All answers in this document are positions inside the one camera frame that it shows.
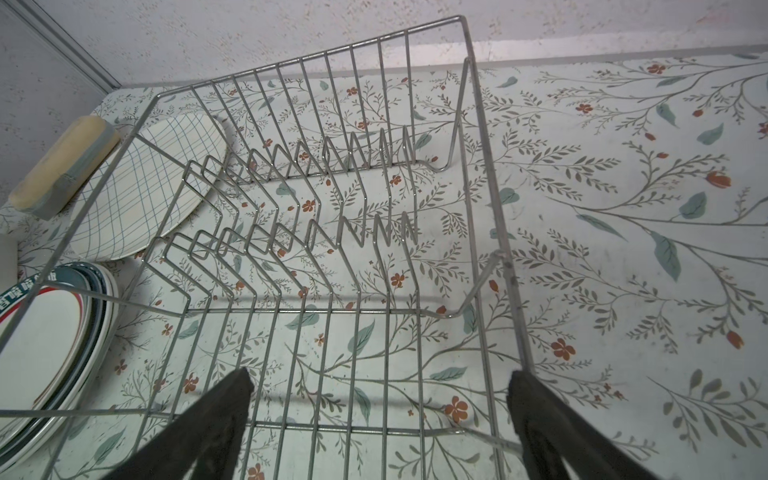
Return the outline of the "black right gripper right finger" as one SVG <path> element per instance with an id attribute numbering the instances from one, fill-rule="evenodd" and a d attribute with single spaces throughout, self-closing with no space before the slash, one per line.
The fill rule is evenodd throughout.
<path id="1" fill-rule="evenodd" d="M 531 479 L 653 479 L 561 401 L 534 374 L 512 373 L 507 406 L 522 445 L 522 461 Z"/>

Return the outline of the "white blue grid plate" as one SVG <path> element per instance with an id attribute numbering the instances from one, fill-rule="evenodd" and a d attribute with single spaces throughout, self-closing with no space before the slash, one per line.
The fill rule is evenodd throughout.
<path id="1" fill-rule="evenodd" d="M 88 261 L 118 260 L 180 226 L 218 179 L 227 157 L 224 126 L 201 113 L 138 132 L 70 242 Z"/>

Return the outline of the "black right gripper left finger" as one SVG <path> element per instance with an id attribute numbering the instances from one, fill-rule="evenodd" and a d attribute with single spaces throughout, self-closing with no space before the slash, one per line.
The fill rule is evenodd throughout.
<path id="1" fill-rule="evenodd" d="M 231 479 L 254 385 L 245 368 L 231 372 L 108 479 Z"/>

